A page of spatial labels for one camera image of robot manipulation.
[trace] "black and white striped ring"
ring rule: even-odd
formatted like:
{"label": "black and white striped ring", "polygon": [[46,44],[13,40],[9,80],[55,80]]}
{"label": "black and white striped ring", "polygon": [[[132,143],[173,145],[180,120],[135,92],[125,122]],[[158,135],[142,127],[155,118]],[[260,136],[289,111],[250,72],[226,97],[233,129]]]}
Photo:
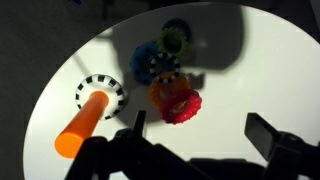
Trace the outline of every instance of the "black and white striped ring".
{"label": "black and white striped ring", "polygon": [[120,83],[108,75],[95,74],[84,79],[77,87],[75,100],[79,109],[95,91],[105,92],[109,98],[109,104],[100,120],[111,119],[124,108],[125,94]]}
{"label": "black and white striped ring", "polygon": [[[156,64],[160,59],[164,59],[169,61],[169,63],[173,63],[174,65],[174,74],[169,78],[161,78],[156,72]],[[150,63],[150,74],[151,76],[157,80],[159,83],[170,83],[175,80],[179,76],[180,71],[180,62],[179,60],[171,53],[159,53],[155,56]]]}

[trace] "orange handle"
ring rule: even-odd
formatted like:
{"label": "orange handle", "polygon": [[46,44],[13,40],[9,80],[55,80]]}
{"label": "orange handle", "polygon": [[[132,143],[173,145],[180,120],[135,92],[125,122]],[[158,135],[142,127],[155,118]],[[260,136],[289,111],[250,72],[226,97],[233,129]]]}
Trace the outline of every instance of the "orange handle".
{"label": "orange handle", "polygon": [[56,151],[63,157],[75,158],[82,142],[90,137],[109,103],[108,96],[101,91],[93,92],[68,126],[55,141]]}

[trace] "white table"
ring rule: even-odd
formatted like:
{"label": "white table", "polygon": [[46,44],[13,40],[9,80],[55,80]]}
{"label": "white table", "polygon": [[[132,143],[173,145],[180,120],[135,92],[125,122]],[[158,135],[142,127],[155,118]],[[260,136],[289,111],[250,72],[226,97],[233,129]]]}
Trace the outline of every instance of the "white table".
{"label": "white table", "polygon": [[[157,38],[172,17],[187,20],[193,32],[196,66],[182,63],[184,71],[204,73],[204,86],[198,90],[202,109],[190,121],[175,126],[159,120],[148,101],[147,88],[133,82],[129,70],[135,48]],[[145,109],[146,138],[185,160],[245,158],[265,165],[244,135],[247,113],[257,112],[278,130],[290,131],[315,145],[320,137],[319,67],[320,46],[315,40],[295,25],[257,9],[199,3],[130,18],[86,43],[48,83],[25,137],[25,178],[65,177],[72,160],[56,153],[54,141],[78,112],[74,100],[77,85],[92,74],[110,75],[131,93],[119,117],[99,121],[93,135],[110,140],[125,124],[133,124],[138,110]]]}

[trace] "toy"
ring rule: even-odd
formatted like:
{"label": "toy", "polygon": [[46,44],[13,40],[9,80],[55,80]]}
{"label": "toy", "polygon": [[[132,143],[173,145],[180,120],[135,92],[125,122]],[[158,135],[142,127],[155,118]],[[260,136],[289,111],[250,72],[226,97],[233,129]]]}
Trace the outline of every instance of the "toy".
{"label": "toy", "polygon": [[130,68],[134,79],[143,85],[149,86],[153,77],[149,69],[151,59],[158,53],[157,44],[153,41],[146,42],[137,47],[130,61]]}
{"label": "toy", "polygon": [[188,50],[187,37],[177,28],[165,28],[157,41],[159,52],[168,52],[182,58]]}
{"label": "toy", "polygon": [[82,142],[90,137],[98,120],[110,119],[124,107],[121,85],[112,77],[96,74],[83,80],[76,90],[80,111],[55,140],[55,149],[63,157],[74,158]]}
{"label": "toy", "polygon": [[162,30],[165,30],[167,28],[176,28],[182,31],[186,37],[187,42],[190,42],[191,40],[191,30],[189,25],[186,21],[179,19],[179,18],[173,18],[167,21],[163,27]]}
{"label": "toy", "polygon": [[[160,76],[158,76],[159,74],[161,74],[161,71],[157,72],[156,65],[159,63],[160,60],[166,60],[167,63],[165,65],[169,66],[170,69],[172,69],[172,67],[174,68],[174,74],[171,77],[163,79],[163,78],[160,78]],[[151,60],[150,74],[153,78],[156,78],[156,80],[160,83],[171,82],[172,80],[177,78],[177,76],[179,75],[179,71],[180,71],[179,60],[174,55],[172,55],[170,53],[159,53],[157,56],[155,56]]]}
{"label": "toy", "polygon": [[172,79],[169,83],[160,83],[159,79],[169,79],[170,77],[174,76],[174,72],[166,72],[159,75],[158,78],[155,78],[150,87],[149,87],[149,98],[150,101],[154,104],[155,107],[159,108],[164,103],[164,100],[167,99],[170,95],[174,94],[175,92],[179,92],[181,90],[190,89],[190,85],[188,79],[179,74],[176,78]]}
{"label": "toy", "polygon": [[202,99],[192,89],[178,91],[168,97],[160,106],[161,119],[166,123],[183,123],[197,114]]}

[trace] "tabletop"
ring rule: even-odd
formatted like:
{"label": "tabletop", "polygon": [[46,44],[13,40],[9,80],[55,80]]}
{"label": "tabletop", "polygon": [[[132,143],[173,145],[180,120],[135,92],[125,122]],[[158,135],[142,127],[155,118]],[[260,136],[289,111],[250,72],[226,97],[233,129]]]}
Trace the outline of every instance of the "tabletop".
{"label": "tabletop", "polygon": [[[166,124],[137,84],[130,58],[140,44],[159,37],[163,24],[184,19],[192,31],[189,59],[203,102],[198,114],[178,125]],[[320,137],[320,46],[295,25],[254,8],[223,3],[166,7],[123,21],[77,50],[42,92],[24,143],[25,179],[63,179],[72,159],[61,157],[54,141],[78,112],[78,84],[93,74],[122,84],[129,103],[116,117],[99,121],[93,135],[112,139],[131,127],[138,110],[147,111],[146,139],[161,143],[181,158],[245,158],[266,162],[244,135],[248,112],[272,126],[316,144]]]}

